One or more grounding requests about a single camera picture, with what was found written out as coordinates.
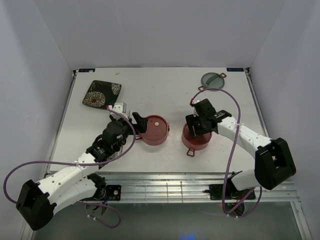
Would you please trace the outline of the dark red lid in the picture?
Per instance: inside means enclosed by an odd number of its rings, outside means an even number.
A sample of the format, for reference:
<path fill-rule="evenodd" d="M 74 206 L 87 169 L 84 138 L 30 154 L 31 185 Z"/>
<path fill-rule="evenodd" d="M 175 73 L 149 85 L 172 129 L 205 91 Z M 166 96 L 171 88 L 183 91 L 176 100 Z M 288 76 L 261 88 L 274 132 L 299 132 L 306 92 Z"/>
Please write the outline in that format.
<path fill-rule="evenodd" d="M 141 133 L 140 136 L 143 139 L 150 141 L 159 141 L 165 139 L 169 132 L 168 122 L 159 115 L 147 116 L 147 129 L 145 133 Z"/>
<path fill-rule="evenodd" d="M 204 146 L 207 145 L 210 140 L 212 138 L 212 133 L 205 133 L 205 134 L 200 134 L 200 135 L 196 135 L 196 137 L 192 138 L 189 135 L 189 129 L 187 124 L 185 123 L 183 126 L 183 130 L 182 130 L 182 135 L 181 135 L 181 139 L 183 144 L 190 148 L 191 145 L 194 146 Z"/>

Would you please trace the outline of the pink steel-lined bowl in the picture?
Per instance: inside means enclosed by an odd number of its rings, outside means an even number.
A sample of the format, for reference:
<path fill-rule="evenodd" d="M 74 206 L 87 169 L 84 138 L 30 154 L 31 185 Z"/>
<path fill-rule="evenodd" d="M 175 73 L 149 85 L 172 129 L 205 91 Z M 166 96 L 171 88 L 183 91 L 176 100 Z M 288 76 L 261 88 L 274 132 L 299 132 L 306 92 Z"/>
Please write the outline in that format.
<path fill-rule="evenodd" d="M 186 126 L 182 130 L 181 140 L 184 146 L 187 148 L 186 155 L 189 157 L 194 157 L 196 151 L 201 151 L 205 149 L 212 138 L 212 133 L 206 133 L 202 135 L 197 135 L 196 137 L 190 137 L 189 129 Z"/>
<path fill-rule="evenodd" d="M 136 140 L 142 140 L 150 146 L 159 146 L 163 144 L 169 135 L 170 128 L 167 125 L 150 125 L 145 133 L 140 133 Z"/>

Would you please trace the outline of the grey lid with handle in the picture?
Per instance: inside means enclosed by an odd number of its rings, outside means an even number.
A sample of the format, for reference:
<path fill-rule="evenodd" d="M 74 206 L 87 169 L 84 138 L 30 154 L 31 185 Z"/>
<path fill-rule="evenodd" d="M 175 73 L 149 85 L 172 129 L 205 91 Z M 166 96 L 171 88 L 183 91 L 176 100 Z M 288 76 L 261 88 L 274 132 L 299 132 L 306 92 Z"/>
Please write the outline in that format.
<path fill-rule="evenodd" d="M 198 90 L 204 89 L 212 89 L 211 91 L 215 91 L 215 89 L 222 89 L 225 86 L 225 78 L 227 75 L 225 73 L 216 73 L 216 72 L 208 72 L 201 77 L 200 84 Z"/>

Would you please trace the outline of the stainless steel tongs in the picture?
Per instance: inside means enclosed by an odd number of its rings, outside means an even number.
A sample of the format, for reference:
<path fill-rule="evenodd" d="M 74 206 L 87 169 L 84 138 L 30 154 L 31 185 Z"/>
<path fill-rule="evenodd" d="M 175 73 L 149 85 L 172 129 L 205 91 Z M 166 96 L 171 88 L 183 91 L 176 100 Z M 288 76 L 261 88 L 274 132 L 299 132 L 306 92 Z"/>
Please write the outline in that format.
<path fill-rule="evenodd" d="M 130 110 L 130 109 L 127 111 L 127 117 L 128 117 L 128 119 L 131 119 L 131 118 L 132 118 L 132 116 L 131 116 L 131 110 Z"/>

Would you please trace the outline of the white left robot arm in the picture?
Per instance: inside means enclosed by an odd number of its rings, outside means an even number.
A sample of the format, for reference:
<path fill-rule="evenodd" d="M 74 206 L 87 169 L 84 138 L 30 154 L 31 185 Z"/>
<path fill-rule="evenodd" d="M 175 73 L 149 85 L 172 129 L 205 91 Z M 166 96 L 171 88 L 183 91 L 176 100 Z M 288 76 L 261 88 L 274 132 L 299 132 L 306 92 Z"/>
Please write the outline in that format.
<path fill-rule="evenodd" d="M 96 172 L 114 160 L 128 136 L 147 131 L 148 118 L 137 112 L 132 115 L 111 116 L 102 134 L 77 160 L 46 178 L 22 185 L 16 208 L 32 230 L 43 228 L 56 213 L 80 200 L 100 200 L 106 195 L 105 179 Z"/>

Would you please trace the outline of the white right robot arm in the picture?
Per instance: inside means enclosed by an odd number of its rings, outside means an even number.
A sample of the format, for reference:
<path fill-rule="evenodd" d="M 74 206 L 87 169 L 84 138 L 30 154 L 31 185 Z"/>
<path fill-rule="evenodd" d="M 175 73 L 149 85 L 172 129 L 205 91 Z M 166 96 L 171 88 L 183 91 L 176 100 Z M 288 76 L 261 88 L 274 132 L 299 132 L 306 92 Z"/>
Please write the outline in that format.
<path fill-rule="evenodd" d="M 216 111 L 210 101 L 195 100 L 191 103 L 193 114 L 185 117 L 191 138 L 216 133 L 233 140 L 254 159 L 254 168 L 240 171 L 226 180 L 226 194 L 237 199 L 246 189 L 262 187 L 272 190 L 297 173 L 286 140 L 271 139 L 258 134 L 245 125 L 239 125 L 227 111 Z"/>

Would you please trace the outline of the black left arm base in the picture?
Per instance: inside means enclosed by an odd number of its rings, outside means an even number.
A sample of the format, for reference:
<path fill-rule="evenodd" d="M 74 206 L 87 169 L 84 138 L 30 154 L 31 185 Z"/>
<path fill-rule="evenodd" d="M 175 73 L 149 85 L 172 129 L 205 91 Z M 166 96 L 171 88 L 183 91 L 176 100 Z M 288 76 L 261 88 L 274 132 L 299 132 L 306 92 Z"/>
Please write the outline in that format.
<path fill-rule="evenodd" d="M 102 201 L 120 201 L 122 193 L 121 185 L 106 185 L 105 187 L 98 188 L 93 198 Z"/>

